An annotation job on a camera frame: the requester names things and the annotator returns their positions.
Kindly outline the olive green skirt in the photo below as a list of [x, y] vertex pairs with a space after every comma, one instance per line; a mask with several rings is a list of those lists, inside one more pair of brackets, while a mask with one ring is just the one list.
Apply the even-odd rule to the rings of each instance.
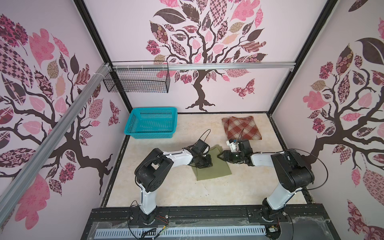
[[223, 148], [219, 145], [215, 145], [210, 149], [209, 154], [212, 158], [212, 166], [204, 169], [192, 168], [197, 181], [210, 180], [229, 176], [232, 174], [228, 163], [219, 159], [217, 156], [223, 152]]

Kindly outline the red plaid skirt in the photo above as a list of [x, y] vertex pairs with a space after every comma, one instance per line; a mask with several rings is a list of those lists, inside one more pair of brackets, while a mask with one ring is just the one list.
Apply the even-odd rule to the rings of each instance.
[[228, 140], [262, 140], [262, 135], [253, 116], [222, 118], [222, 123]]

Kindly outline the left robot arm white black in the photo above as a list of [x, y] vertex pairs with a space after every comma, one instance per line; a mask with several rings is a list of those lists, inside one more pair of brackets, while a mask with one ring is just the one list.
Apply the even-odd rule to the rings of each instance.
[[153, 149], [135, 169], [135, 182], [141, 189], [140, 209], [145, 216], [152, 216], [157, 208], [157, 190], [172, 168], [190, 166], [196, 169], [213, 166], [210, 146], [203, 140], [175, 152]]

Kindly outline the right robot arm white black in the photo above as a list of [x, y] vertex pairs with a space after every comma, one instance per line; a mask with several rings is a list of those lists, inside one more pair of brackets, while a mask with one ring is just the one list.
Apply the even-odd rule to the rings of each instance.
[[279, 183], [272, 194], [263, 200], [261, 208], [261, 216], [267, 222], [282, 213], [288, 201], [315, 180], [310, 166], [295, 149], [254, 152], [248, 140], [229, 140], [227, 145], [230, 149], [218, 154], [220, 160], [275, 169]]

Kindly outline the teal plastic basket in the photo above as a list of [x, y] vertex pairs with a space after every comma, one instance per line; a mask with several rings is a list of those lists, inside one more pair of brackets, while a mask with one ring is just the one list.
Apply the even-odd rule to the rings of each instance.
[[178, 112], [174, 107], [136, 108], [130, 113], [124, 133], [134, 139], [170, 139], [177, 122]]

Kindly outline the aluminium rail back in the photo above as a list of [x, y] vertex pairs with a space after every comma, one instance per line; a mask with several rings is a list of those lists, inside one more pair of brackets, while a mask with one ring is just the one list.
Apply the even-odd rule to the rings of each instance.
[[260, 62], [260, 63], [221, 63], [221, 64], [136, 64], [128, 65], [126, 62], [124, 65], [118, 65], [114, 63], [113, 68], [120, 69], [160, 69], [170, 71], [184, 71], [184, 70], [229, 70], [229, 69], [293, 69], [296, 63], [294, 62]]

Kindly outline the aluminium rail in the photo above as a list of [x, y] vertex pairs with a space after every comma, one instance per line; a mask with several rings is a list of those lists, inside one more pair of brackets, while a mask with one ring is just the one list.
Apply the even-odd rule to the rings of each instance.
[[99, 67], [99, 69], [91, 77], [91, 81], [83, 88], [82, 93], [74, 100], [69, 109], [53, 128], [53, 131], [36, 149], [32, 158], [26, 163], [20, 173], [3, 192], [1, 195], [1, 224], [3, 224], [11, 214], [20, 198], [32, 184], [32, 181], [35, 179], [44, 163], [55, 150], [56, 146], [61, 141], [71, 124], [75, 121], [75, 118], [79, 115], [82, 107], [86, 105], [88, 99], [91, 97], [98, 84], [101, 83], [110, 70], [110, 63], [103, 63]]
[[221, 63], [221, 64], [136, 64], [128, 65], [126, 62], [124, 65], [118, 65], [114, 63], [113, 68], [120, 69], [160, 69], [170, 71], [184, 71], [184, 70], [229, 70], [229, 69], [293, 69], [296, 63], [294, 62], [260, 62], [260, 63]]

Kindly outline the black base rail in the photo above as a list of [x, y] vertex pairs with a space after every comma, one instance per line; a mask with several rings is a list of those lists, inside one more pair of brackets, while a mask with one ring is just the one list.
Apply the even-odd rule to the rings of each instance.
[[261, 205], [157, 207], [145, 216], [132, 204], [124, 208], [91, 211], [82, 234], [94, 240], [97, 229], [264, 226], [265, 236], [202, 237], [163, 240], [337, 240], [339, 235], [321, 204], [287, 205], [271, 222], [261, 216]]

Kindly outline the aluminium rail left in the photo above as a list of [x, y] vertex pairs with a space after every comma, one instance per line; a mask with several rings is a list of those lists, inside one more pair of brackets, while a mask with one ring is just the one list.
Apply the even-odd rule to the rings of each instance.
[[35, 179], [44, 163], [55, 150], [56, 146], [61, 141], [71, 124], [75, 121], [75, 118], [79, 115], [82, 107], [86, 105], [88, 99], [91, 97], [98, 84], [101, 83], [110, 70], [110, 63], [103, 63], [99, 67], [99, 69], [91, 77], [91, 81], [83, 88], [82, 93], [74, 100], [69, 109], [53, 128], [53, 131], [36, 149], [32, 158], [26, 163], [20, 173], [3, 192], [1, 195], [1, 224], [3, 224], [11, 214], [20, 198], [32, 184], [32, 181]]

